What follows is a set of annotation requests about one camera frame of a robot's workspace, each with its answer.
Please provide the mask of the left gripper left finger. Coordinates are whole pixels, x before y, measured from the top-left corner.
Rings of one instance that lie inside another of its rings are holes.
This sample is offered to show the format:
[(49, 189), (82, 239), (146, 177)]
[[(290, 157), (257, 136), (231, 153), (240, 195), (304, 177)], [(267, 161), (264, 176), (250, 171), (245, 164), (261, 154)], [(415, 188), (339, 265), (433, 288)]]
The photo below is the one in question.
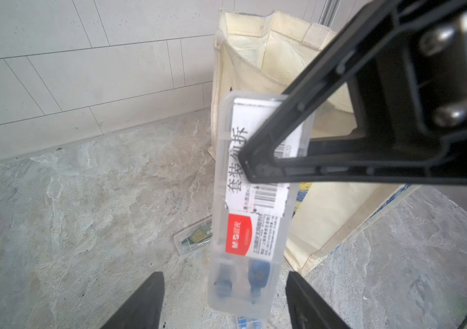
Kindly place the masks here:
[(164, 293), (163, 273), (153, 272), (101, 328), (158, 329)]

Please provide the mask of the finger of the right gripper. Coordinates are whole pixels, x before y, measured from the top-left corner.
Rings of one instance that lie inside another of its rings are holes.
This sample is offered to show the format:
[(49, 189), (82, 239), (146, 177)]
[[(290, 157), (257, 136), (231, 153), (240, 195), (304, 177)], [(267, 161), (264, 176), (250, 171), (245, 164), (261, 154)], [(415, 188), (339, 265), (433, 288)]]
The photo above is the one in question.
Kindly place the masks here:
[[(356, 128), (277, 159), (342, 86)], [(250, 182), (467, 186), (467, 1), (368, 3), (284, 94), (239, 153)]]

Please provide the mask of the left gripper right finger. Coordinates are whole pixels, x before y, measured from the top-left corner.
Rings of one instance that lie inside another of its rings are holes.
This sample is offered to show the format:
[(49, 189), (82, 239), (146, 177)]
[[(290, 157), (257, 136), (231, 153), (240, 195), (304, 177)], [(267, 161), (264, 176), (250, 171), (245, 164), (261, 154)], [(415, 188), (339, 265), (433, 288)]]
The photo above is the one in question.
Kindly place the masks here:
[(350, 329), (298, 272), (288, 273), (285, 291), (293, 329)]

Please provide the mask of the compass set red label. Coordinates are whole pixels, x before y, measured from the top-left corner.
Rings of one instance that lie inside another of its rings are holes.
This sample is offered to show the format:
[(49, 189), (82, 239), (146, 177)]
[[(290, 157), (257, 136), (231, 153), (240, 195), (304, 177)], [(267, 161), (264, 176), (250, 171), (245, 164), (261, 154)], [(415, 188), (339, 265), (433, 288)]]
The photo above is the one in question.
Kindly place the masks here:
[(263, 323), (259, 319), (237, 317), (237, 329), (263, 329)]

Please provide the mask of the green compass set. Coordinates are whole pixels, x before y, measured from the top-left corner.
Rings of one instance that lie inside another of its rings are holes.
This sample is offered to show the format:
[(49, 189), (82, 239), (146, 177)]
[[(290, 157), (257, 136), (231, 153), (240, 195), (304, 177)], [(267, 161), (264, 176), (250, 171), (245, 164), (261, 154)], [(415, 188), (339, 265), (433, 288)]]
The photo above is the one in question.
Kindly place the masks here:
[(212, 236), (212, 216), (209, 215), (175, 234), (174, 243), (177, 252), (185, 256), (209, 245)]

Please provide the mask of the compass set red bottom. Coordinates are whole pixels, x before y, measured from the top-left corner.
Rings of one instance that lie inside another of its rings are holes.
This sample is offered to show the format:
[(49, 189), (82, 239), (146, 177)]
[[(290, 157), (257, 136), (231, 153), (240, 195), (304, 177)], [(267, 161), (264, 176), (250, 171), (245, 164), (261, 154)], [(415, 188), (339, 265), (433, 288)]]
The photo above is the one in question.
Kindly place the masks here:
[(238, 153), (284, 99), (234, 91), (219, 106), (207, 297), (239, 317), (270, 315), (299, 184), (249, 182)]

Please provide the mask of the cream canvas tote bag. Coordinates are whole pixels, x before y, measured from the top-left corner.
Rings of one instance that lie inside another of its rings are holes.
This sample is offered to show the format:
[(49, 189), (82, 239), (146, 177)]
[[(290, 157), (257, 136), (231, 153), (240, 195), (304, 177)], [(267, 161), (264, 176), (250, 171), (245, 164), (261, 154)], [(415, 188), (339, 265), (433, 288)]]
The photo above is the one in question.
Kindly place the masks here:
[[(330, 28), (274, 12), (222, 10), (214, 39), (211, 132), (231, 90), (280, 94), (335, 37)], [(315, 182), (300, 186), (285, 258), (306, 275), (345, 240), (416, 190), (414, 185)]]

